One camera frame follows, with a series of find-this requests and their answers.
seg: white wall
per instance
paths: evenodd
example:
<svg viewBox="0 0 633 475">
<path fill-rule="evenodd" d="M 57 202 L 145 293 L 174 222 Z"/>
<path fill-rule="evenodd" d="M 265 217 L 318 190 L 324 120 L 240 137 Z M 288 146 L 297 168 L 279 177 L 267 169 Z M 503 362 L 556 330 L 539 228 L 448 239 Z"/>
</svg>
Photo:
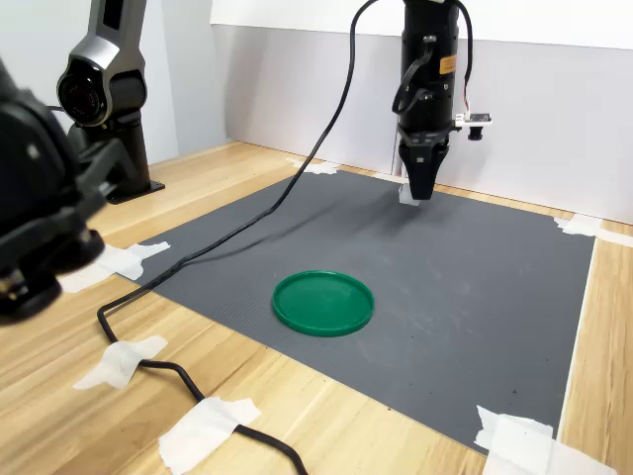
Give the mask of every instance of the white wall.
<svg viewBox="0 0 633 475">
<path fill-rule="evenodd" d="M 211 0 L 186 4 L 183 8 L 182 0 L 162 0 L 180 154 L 226 142 L 222 81 L 208 21 Z"/>
<path fill-rule="evenodd" d="M 346 33 L 366 0 L 214 0 L 211 23 Z M 465 0 L 476 40 L 633 49 L 631 0 Z M 398 37 L 402 0 L 381 0 L 361 17 L 357 32 Z M 460 20 L 460 38 L 466 38 Z"/>
<path fill-rule="evenodd" d="M 68 54 L 88 28 L 90 0 L 6 0 L 0 5 L 0 56 L 16 83 L 48 105 Z M 160 2 L 149 0 L 140 39 L 148 98 L 142 108 L 150 163 L 178 154 L 171 84 Z M 65 129 L 72 122 L 56 114 Z"/>
<path fill-rule="evenodd" d="M 228 133 L 306 155 L 340 97 L 348 37 L 214 29 Z M 317 156 L 390 171 L 400 43 L 359 36 L 349 100 Z M 633 51 L 476 41 L 475 57 L 471 102 L 495 124 L 481 142 L 469 142 L 468 131 L 451 135 L 438 182 L 633 223 L 633 134 L 621 120 L 622 111 L 633 110 Z M 456 91 L 466 56 L 458 61 Z M 462 109 L 456 100 L 454 111 Z"/>
</svg>

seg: wooden tabletop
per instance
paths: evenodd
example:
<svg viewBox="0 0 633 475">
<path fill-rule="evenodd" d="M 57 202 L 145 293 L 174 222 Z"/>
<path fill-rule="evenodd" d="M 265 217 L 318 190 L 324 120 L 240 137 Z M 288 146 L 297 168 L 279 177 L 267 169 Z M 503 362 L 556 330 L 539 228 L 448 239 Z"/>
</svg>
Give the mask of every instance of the wooden tabletop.
<svg viewBox="0 0 633 475">
<path fill-rule="evenodd" d="M 234 142 L 152 165 L 152 178 L 166 189 L 109 206 L 91 226 L 107 243 L 130 246 L 293 175 L 297 169 L 287 158 L 301 159 Z M 555 217 L 572 215 L 444 186 L 436 190 Z M 633 236 L 633 227 L 604 226 Z M 633 249 L 598 240 L 588 285 L 562 441 L 629 474 Z M 142 369 L 123 390 L 72 389 L 108 345 L 97 309 L 135 287 L 112 276 L 64 294 L 29 321 L 0 328 L 0 473 L 169 473 L 157 439 L 195 404 L 175 373 Z M 251 426 L 295 447 L 311 474 L 476 474 L 486 462 L 478 452 L 156 294 L 118 311 L 110 322 L 120 339 L 164 336 L 169 344 L 157 357 L 185 367 L 205 395 L 251 398 L 262 412 Z M 191 473 L 293 469 L 268 446 L 234 434 Z"/>
</svg>

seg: green lid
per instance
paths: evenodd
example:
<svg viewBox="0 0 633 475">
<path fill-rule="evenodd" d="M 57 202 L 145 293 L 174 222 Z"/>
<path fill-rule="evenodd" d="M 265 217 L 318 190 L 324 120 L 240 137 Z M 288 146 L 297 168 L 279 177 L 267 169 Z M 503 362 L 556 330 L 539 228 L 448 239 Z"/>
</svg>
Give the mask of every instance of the green lid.
<svg viewBox="0 0 633 475">
<path fill-rule="evenodd" d="M 349 275 L 309 270 L 277 285 L 273 309 L 284 325 L 297 332 L 341 336 L 367 325 L 374 312 L 374 296 Z"/>
</svg>

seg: gray mat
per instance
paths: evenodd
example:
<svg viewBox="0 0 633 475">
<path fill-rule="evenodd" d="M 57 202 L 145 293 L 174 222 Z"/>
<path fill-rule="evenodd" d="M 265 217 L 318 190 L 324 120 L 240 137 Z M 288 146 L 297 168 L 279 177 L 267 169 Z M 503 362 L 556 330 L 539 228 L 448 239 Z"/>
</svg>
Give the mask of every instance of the gray mat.
<svg viewBox="0 0 633 475">
<path fill-rule="evenodd" d="M 287 183 L 147 241 L 171 248 L 143 262 L 139 283 L 248 221 Z M 477 405 L 556 430 L 593 238 L 441 193 L 400 205 L 398 187 L 307 174 L 275 214 L 157 292 L 477 450 Z M 284 327 L 273 289 L 308 269 L 363 281 L 376 299 L 369 325 L 336 338 Z"/>
</svg>

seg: white tape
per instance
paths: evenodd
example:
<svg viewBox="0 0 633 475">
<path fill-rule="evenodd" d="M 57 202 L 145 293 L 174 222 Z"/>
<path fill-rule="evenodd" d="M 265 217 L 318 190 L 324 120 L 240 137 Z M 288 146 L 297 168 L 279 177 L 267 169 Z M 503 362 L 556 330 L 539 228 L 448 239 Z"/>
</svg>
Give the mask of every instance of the white tape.
<svg viewBox="0 0 633 475">
<path fill-rule="evenodd" d="M 616 475 L 612 468 L 552 439 L 552 428 L 496 415 L 478 406 L 483 430 L 475 443 L 490 453 L 484 475 Z"/>
<path fill-rule="evenodd" d="M 118 249 L 106 244 L 106 248 L 97 260 L 83 269 L 64 275 L 59 283 L 64 292 L 77 293 L 119 273 L 131 280 L 142 275 L 140 263 L 159 252 L 168 249 L 167 242 L 154 245 L 134 244 L 127 249 Z"/>
<path fill-rule="evenodd" d="M 304 164 L 301 160 L 294 160 L 293 158 L 286 158 L 286 160 L 293 163 L 295 168 L 301 168 Z M 333 175 L 336 173 L 339 166 L 340 165 L 338 163 L 330 163 L 329 161 L 324 161 L 323 163 L 311 163 L 306 167 L 304 173 L 314 173 L 315 175 L 325 173 L 327 175 Z"/>
<path fill-rule="evenodd" d="M 398 175 L 390 175 L 388 173 L 374 173 L 372 178 L 379 178 L 381 180 L 393 181 L 394 183 L 400 183 L 401 185 L 404 183 L 408 183 L 408 178 Z"/>
<path fill-rule="evenodd" d="M 413 199 L 413 197 L 411 196 L 411 187 L 408 183 L 403 183 L 403 185 L 401 185 L 400 190 L 398 191 L 398 195 L 401 205 L 419 205 L 420 200 Z"/>
<path fill-rule="evenodd" d="M 562 220 L 560 218 L 554 218 L 554 221 L 563 233 L 567 235 L 584 235 L 590 237 L 596 237 L 607 242 L 613 242 L 615 244 L 626 245 L 627 247 L 633 247 L 633 237 L 627 235 L 621 235 L 620 233 L 614 233 L 613 231 L 604 230 L 602 226 L 602 220 L 600 218 L 593 218 L 591 216 L 574 215 L 569 221 Z"/>
<path fill-rule="evenodd" d="M 150 336 L 139 342 L 117 341 L 103 352 L 99 364 L 77 381 L 74 389 L 89 389 L 101 383 L 108 383 L 118 389 L 125 388 L 132 375 L 135 374 L 138 363 L 142 359 L 153 358 L 167 345 L 162 336 Z"/>
<path fill-rule="evenodd" d="M 517 424 L 521 424 L 526 428 L 530 428 L 550 438 L 552 438 L 552 434 L 554 433 L 554 429 L 551 426 L 545 426 L 544 424 L 537 423 L 532 419 L 518 418 L 507 414 L 498 415 L 482 408 L 481 406 L 477 407 L 477 412 L 479 413 L 479 418 L 482 420 L 483 428 L 477 433 L 475 444 L 482 448 L 491 448 L 493 436 L 495 434 L 495 430 L 497 429 L 497 422 L 501 417 L 509 418 Z"/>
<path fill-rule="evenodd" d="M 259 416 L 250 399 L 234 403 L 205 399 L 158 440 L 160 457 L 173 475 L 181 475 L 207 458 L 238 424 L 247 426 Z"/>
</svg>

